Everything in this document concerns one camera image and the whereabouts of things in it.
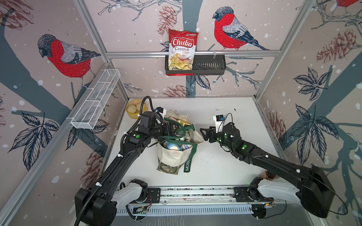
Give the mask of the canvas tote bag green handles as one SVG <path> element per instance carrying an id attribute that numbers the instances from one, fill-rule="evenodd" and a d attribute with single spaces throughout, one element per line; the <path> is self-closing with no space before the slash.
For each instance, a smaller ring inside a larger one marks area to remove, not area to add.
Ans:
<path id="1" fill-rule="evenodd" d="M 178 119 L 192 123 L 189 127 L 183 127 L 177 122 Z M 164 122 L 172 122 L 175 125 L 175 137 L 161 137 L 158 140 L 157 170 L 167 174 L 178 175 L 179 169 L 183 168 L 184 173 L 191 171 L 191 163 L 197 152 L 198 145 L 203 143 L 202 135 L 197 132 L 194 123 L 188 115 L 181 115 L 173 110 L 167 111 Z M 182 144 L 193 145 L 193 148 L 187 150 L 168 150 L 164 147 L 165 142 L 175 143 L 179 147 Z"/>

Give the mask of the yellow sharpener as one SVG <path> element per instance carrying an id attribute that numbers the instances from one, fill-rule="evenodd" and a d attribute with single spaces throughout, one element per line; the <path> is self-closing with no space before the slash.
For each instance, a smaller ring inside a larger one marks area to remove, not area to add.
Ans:
<path id="1" fill-rule="evenodd" d="M 180 123 L 183 127 L 189 127 L 192 125 L 192 123 L 181 119 L 178 119 L 177 122 Z"/>

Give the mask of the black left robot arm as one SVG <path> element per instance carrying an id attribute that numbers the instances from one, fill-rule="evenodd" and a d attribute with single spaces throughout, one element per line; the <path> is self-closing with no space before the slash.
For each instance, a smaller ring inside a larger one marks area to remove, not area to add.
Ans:
<path id="1" fill-rule="evenodd" d="M 87 189 L 80 189 L 75 197 L 76 220 L 89 226 L 110 226 L 117 214 L 117 205 L 121 201 L 130 203 L 147 196 L 147 184 L 141 180 L 133 180 L 121 191 L 123 197 L 114 201 L 113 197 L 122 178 L 133 162 L 150 145 L 152 139 L 171 135 L 172 126 L 164 124 L 166 110 L 154 108 L 150 104 L 149 111 L 140 111 L 134 125 L 126 131 L 120 141 L 120 151 L 104 173 Z"/>

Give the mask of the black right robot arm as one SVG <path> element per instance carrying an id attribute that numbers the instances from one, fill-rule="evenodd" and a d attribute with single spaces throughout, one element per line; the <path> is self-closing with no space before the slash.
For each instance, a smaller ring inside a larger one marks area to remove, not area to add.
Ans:
<path id="1" fill-rule="evenodd" d="M 200 129 L 200 132 L 205 141 L 217 142 L 239 161 L 261 167 L 294 185 L 299 189 L 297 197 L 301 205 L 311 214 L 327 218 L 331 213 L 330 207 L 337 194 L 321 168 L 296 165 L 271 155 L 243 140 L 240 131 L 232 122 L 225 125 L 220 132 L 216 131 L 216 127 Z"/>

